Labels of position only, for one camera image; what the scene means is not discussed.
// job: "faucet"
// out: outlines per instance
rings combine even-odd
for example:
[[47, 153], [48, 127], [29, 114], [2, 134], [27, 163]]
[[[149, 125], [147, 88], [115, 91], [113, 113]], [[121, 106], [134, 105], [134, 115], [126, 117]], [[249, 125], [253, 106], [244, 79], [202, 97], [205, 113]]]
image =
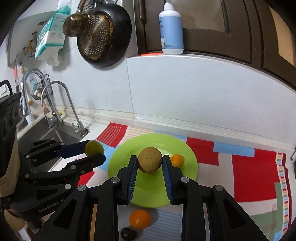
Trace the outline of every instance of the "faucet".
[[68, 90], [67, 86], [66, 86], [63, 82], [60, 82], [60, 81], [57, 81], [57, 80], [56, 80], [56, 81], [50, 82], [50, 83], [44, 88], [44, 90], [42, 91], [42, 94], [41, 94], [41, 106], [42, 106], [42, 100], [43, 100], [44, 92], [47, 91], [47, 88], [48, 88], [49, 86], [51, 86], [52, 84], [60, 84], [60, 85], [63, 86], [64, 89], [66, 90], [66, 93], [67, 93], [67, 96], [68, 96], [68, 99], [69, 99], [69, 102], [70, 102], [71, 108], [72, 108], [73, 113], [74, 113], [74, 115], [75, 115], [75, 117], [76, 117], [76, 120], [77, 120], [77, 126], [78, 126], [78, 128], [76, 128], [75, 125], [74, 125], [74, 123], [72, 123], [72, 126], [73, 126], [73, 128], [74, 128], [74, 132], [75, 132], [75, 134], [80, 133], [81, 136], [86, 136], [87, 133], [88, 133], [88, 131], [87, 131], [86, 128], [84, 128], [82, 122], [79, 120], [78, 115], [77, 115], [77, 113], [76, 113], [76, 110], [75, 110], [75, 108], [74, 108], [74, 105], [73, 105], [72, 99], [71, 99], [71, 97], [70, 97], [69, 90]]
[[[27, 94], [25, 91], [25, 84], [26, 84], [26, 81], [27, 81], [30, 74], [36, 74], [40, 78], [42, 86], [43, 87], [46, 86], [45, 76], [39, 69], [30, 68], [24, 73], [22, 80], [20, 82], [20, 92], [21, 92], [21, 98], [22, 98], [22, 114], [23, 114], [23, 116], [27, 116], [31, 113], [28, 99], [27, 99]], [[52, 118], [49, 119], [50, 120], [49, 126], [52, 126], [55, 123], [57, 123], [57, 126], [61, 126], [63, 124], [63, 120], [62, 120], [61, 116], [59, 115], [57, 108], [54, 106], [52, 97], [51, 97], [48, 90], [46, 90], [46, 96], [47, 96], [50, 108], [52, 110]]]

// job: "plate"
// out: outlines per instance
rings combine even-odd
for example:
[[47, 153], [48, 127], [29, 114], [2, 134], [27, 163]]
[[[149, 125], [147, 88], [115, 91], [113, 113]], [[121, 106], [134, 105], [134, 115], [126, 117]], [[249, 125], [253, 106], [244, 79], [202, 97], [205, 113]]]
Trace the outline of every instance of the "plate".
[[[126, 167], [131, 155], [138, 156], [146, 147], [155, 147], [162, 155], [180, 154], [185, 162], [181, 167], [184, 176], [193, 180], [197, 177], [197, 160], [183, 141], [166, 134], [145, 134], [134, 137], [120, 145], [113, 153], [108, 167], [109, 178], [117, 175], [122, 167]], [[162, 168], [154, 173], [143, 173], [138, 169], [132, 204], [141, 207], [161, 207], [170, 204], [163, 179]]]

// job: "sink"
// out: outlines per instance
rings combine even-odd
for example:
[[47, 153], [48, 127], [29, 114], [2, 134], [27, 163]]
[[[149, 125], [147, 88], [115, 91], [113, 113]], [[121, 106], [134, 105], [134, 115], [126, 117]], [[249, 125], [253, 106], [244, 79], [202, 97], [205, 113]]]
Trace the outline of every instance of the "sink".
[[[25, 155], [33, 147], [33, 142], [44, 139], [55, 138], [57, 142], [65, 142], [67, 145], [79, 142], [82, 137], [74, 133], [73, 127], [64, 123], [60, 127], [49, 128], [46, 118], [41, 119], [32, 126], [19, 140], [19, 153]], [[48, 172], [54, 167], [61, 158], [52, 159], [35, 168], [35, 172]]]

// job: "green fruit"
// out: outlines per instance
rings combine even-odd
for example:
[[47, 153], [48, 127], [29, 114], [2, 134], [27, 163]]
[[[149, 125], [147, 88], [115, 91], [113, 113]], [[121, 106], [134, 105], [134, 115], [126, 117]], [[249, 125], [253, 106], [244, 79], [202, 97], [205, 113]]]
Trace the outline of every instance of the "green fruit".
[[87, 156], [91, 156], [99, 152], [104, 154], [104, 147], [97, 140], [92, 140], [85, 145], [84, 152]]

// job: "kiwi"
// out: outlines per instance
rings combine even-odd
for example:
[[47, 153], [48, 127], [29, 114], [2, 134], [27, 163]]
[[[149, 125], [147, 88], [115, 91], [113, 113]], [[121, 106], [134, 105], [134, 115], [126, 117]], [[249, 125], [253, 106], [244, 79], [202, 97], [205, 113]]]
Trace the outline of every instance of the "kiwi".
[[138, 156], [138, 167], [144, 173], [156, 172], [163, 162], [161, 152], [155, 147], [143, 149]]

